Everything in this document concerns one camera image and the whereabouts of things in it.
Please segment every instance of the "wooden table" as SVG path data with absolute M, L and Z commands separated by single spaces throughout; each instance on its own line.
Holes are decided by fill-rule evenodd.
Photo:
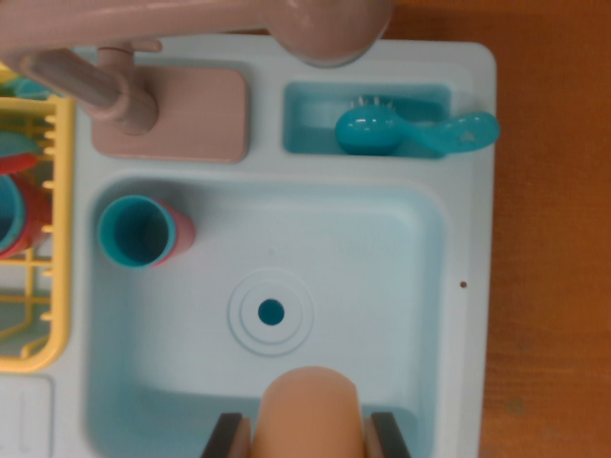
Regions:
M 398 0 L 386 37 L 496 57 L 480 458 L 611 456 L 611 2 Z

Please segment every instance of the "yellow dish rack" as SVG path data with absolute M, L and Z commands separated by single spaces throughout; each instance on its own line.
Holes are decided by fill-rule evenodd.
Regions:
M 0 84 L 14 77 L 13 72 L 0 64 Z M 0 130 L 35 139 L 42 151 L 39 164 L 46 167 L 50 177 L 39 180 L 38 184 L 53 202 L 53 223 L 44 228 L 53 238 L 53 252 L 50 256 L 38 256 L 36 250 L 29 249 L 0 260 L 4 271 L 21 270 L 25 275 L 24 287 L 17 291 L 0 290 L 0 308 L 23 307 L 19 309 L 19 317 L 24 317 L 20 323 L 9 326 L 0 320 L 0 372 L 33 372 L 55 361 L 70 335 L 74 102 L 55 95 L 45 101 L 0 97 Z M 38 271 L 51 277 L 49 296 L 36 293 Z M 34 313 L 35 307 L 43 307 L 43 312 Z M 48 323 L 42 326 L 42 335 L 40 322 Z

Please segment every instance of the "toy sink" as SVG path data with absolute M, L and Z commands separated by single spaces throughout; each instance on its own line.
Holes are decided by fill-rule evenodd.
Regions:
M 364 414 L 394 413 L 414 458 L 475 458 L 494 148 L 439 158 L 407 142 L 394 156 L 347 156 L 333 127 L 363 94 L 414 121 L 493 113 L 490 53 L 382 41 L 322 70 L 268 37 L 215 35 L 166 40 L 141 62 L 240 71 L 248 155 L 102 156 L 78 114 L 71 339 L 45 370 L 0 376 L 0 392 L 21 393 L 5 411 L 25 434 L 13 448 L 2 437 L 0 456 L 199 456 L 222 412 L 255 419 L 276 377 L 323 365 L 356 384 Z M 108 261 L 98 219 L 126 194 L 190 216 L 193 248 L 156 269 Z

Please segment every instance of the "sink compartment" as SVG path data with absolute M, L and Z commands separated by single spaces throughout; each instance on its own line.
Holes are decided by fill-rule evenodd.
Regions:
M 451 92 L 437 84 L 339 84 L 294 82 L 284 91 L 284 147 L 290 153 L 342 155 L 335 139 L 339 118 L 363 97 L 390 104 L 415 123 L 434 123 L 449 117 Z M 392 153 L 398 157 L 438 158 L 441 155 L 409 141 Z
M 430 456 L 445 245 L 432 200 L 393 187 L 123 178 L 91 225 L 126 194 L 164 200 L 198 237 L 131 271 L 92 234 L 87 419 L 105 456 L 199 456 L 222 412 L 254 423 L 268 384 L 303 365 L 348 376 L 366 415 L 392 411 L 412 456 Z M 256 323 L 266 300 L 284 306 L 276 325 Z

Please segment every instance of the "pink faucet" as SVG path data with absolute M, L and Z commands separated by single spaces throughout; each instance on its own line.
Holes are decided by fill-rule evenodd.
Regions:
M 151 38 L 267 28 L 315 66 L 346 64 L 382 34 L 394 0 L 3 0 L 0 60 L 79 99 L 94 119 L 141 135 L 158 119 L 153 94 L 132 78 Z M 98 67 L 67 48 L 98 45 Z

